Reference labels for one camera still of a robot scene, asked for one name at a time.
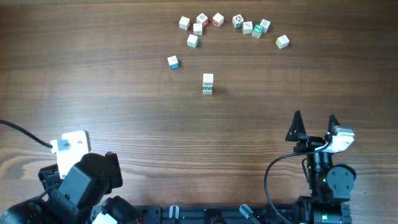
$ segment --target wood grain surface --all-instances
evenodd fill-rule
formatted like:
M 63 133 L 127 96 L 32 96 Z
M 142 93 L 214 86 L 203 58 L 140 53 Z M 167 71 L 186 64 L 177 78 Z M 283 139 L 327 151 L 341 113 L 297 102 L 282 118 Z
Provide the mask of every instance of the wood grain surface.
M 120 195 L 133 205 L 264 205 L 268 164 L 293 151 L 296 110 L 323 136 L 335 114 L 356 134 L 335 164 L 358 173 L 354 223 L 396 223 L 398 5 L 394 1 L 262 1 L 0 7 L 0 119 L 49 142 L 86 130 L 116 152 Z M 220 12 L 198 48 L 178 28 Z M 271 21 L 260 39 L 231 19 Z M 276 38 L 290 44 L 279 50 Z M 176 55 L 178 70 L 167 57 Z M 203 96 L 203 73 L 214 73 Z M 271 170 L 275 203 L 308 195 L 300 161 Z M 0 127 L 0 212 L 43 191 L 50 150 Z

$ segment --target blue-sided cube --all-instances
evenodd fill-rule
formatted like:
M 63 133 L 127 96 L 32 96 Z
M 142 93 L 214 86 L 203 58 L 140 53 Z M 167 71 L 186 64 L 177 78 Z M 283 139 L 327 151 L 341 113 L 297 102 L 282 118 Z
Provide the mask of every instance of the blue-sided cube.
M 168 57 L 167 60 L 169 61 L 170 68 L 172 70 L 178 69 L 180 65 L 178 64 L 177 56 Z

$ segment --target cable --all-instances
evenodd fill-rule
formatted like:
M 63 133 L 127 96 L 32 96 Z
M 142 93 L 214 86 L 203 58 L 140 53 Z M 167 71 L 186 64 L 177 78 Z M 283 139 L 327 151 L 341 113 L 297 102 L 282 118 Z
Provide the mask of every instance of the cable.
M 307 183 L 310 183 L 310 181 L 308 179 L 307 169 L 305 168 L 305 165 L 304 165 L 304 161 L 306 161 L 306 160 L 307 160 L 307 158 L 305 158 L 301 161 L 301 166 L 303 167 L 303 171 L 304 171 L 305 179 L 307 180 Z
M 300 152 L 300 153 L 293 153 L 293 154 L 288 154 L 288 155 L 281 156 L 281 157 L 277 158 L 276 160 L 272 161 L 272 162 L 268 165 L 267 170 L 266 170 L 266 174 L 264 175 L 264 190 L 266 191 L 266 196 L 267 196 L 267 199 L 268 199 L 268 202 L 269 202 L 270 206 L 274 209 L 274 211 L 276 212 L 276 214 L 277 214 L 283 221 L 285 221 L 285 223 L 287 223 L 287 224 L 292 224 L 291 222 L 289 222 L 285 217 L 283 217 L 283 216 L 278 212 L 278 210 L 276 209 L 275 205 L 272 203 L 271 197 L 269 196 L 269 193 L 268 193 L 268 189 L 267 189 L 267 177 L 268 177 L 269 170 L 271 169 L 272 165 L 274 165 L 274 164 L 275 164 L 276 162 L 278 162 L 278 161 L 281 161 L 282 159 L 286 159 L 286 158 L 293 157 L 293 156 L 304 156 L 304 155 L 311 155 L 311 154 L 315 154 L 315 153 L 318 153 L 318 152 L 322 152 L 322 151 L 324 151 L 325 149 L 327 149 L 327 148 L 330 146 L 330 144 L 331 144 L 331 141 L 328 141 L 328 143 L 327 143 L 323 148 L 321 148 L 321 149 L 319 149 L 319 150 L 316 150 L 316 151 L 312 151 L 312 152 Z
M 4 124 L 4 125 L 9 126 L 10 128 L 14 128 L 15 130 L 18 130 L 18 131 L 26 134 L 28 137 L 32 138 L 33 140 L 37 141 L 39 144 L 41 144 L 41 145 L 43 145 L 45 147 L 49 147 L 49 148 L 52 149 L 52 145 L 51 144 L 40 140 L 38 137 L 34 136 L 32 133 L 26 131 L 25 129 L 21 128 L 20 126 L 18 126 L 16 124 L 13 124 L 11 122 L 8 122 L 8 121 L 5 121 L 5 120 L 1 120 L 1 119 L 0 119 L 0 124 Z
M 53 185 L 51 187 L 48 187 L 47 189 L 45 189 L 45 191 L 43 193 L 41 193 L 39 196 L 36 196 L 34 198 L 31 198 L 29 200 L 27 200 L 27 202 L 35 202 L 37 203 L 40 199 L 42 199 L 42 197 L 44 197 L 44 195 L 46 195 L 50 190 L 54 189 L 55 187 L 58 187 L 58 185 Z

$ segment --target wooden table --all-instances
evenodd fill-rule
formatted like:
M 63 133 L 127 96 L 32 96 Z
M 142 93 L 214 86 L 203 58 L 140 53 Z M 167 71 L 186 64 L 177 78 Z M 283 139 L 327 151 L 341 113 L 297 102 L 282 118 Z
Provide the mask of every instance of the wooden table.
M 396 223 L 397 3 L 170 2 L 0 7 L 0 118 L 43 140 L 87 130 L 92 152 L 116 152 L 133 205 L 264 205 L 264 171 L 294 144 L 294 111 L 323 136 L 335 114 L 356 134 L 334 163 L 358 173 L 354 223 Z M 181 16 L 225 16 L 198 48 Z M 231 19 L 271 21 L 260 39 Z M 290 44 L 279 50 L 276 38 Z M 167 57 L 176 55 L 178 70 Z M 214 73 L 203 96 L 203 73 Z M 0 211 L 41 193 L 50 150 L 0 127 Z M 271 170 L 275 203 L 308 195 L 299 158 Z

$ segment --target red-lettered cube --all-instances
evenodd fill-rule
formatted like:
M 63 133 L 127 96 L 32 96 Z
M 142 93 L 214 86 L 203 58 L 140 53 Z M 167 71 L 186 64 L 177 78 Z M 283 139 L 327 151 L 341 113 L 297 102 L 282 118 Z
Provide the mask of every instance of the red-lettered cube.
M 213 16 L 213 24 L 217 27 L 220 27 L 224 22 L 224 16 L 217 12 L 215 16 Z
M 203 27 L 208 23 L 209 19 L 207 18 L 206 15 L 204 15 L 203 13 L 201 13 L 198 17 L 197 17 L 197 23 L 200 23 Z

